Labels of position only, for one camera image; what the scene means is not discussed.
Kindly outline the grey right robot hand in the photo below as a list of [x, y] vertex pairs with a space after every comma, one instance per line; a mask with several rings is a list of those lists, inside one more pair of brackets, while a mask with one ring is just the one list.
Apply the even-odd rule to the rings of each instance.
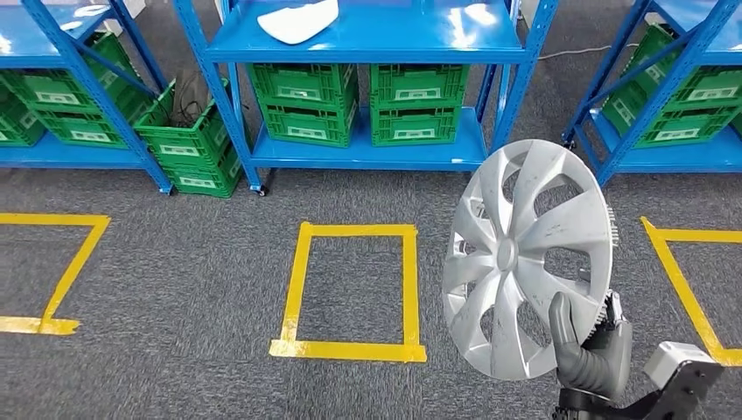
[[567, 294], [557, 292], [549, 306], [550, 331], [556, 362], [563, 371], [578, 368], [618, 369], [630, 364], [633, 326], [625, 317], [620, 296], [611, 293], [607, 304], [607, 321], [596, 328], [590, 348], [583, 347], [572, 323], [571, 300]]

